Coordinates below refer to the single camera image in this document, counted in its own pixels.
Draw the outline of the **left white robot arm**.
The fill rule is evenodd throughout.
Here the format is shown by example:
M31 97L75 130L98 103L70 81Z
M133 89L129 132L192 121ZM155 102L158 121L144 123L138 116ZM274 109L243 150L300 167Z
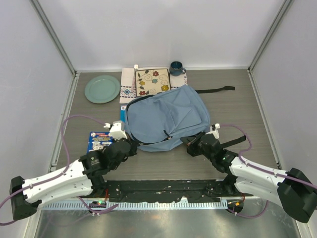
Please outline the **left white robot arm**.
M136 155L136 150L137 145L131 140L121 139L43 176L13 178L10 184L13 220L28 218L38 209L68 198L90 194L95 198L102 197L106 190L103 176Z

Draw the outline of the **blue student backpack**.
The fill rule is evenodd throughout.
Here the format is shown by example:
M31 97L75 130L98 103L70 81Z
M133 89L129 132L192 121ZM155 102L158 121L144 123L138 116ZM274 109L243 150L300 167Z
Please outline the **blue student backpack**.
M211 118L201 94L234 91L233 86L195 90L183 85L171 91L137 98L127 104L125 131L147 152L170 151L181 137L208 134Z

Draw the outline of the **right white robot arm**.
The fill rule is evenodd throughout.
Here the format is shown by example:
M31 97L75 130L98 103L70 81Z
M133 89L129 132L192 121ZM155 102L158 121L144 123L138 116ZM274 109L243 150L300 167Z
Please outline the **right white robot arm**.
M245 141L246 136L220 143L211 133L182 137L191 156L205 156L227 177L224 191L230 196L251 194L283 208L293 219L307 223L317 207L317 187L299 169L273 169L229 151L229 146Z

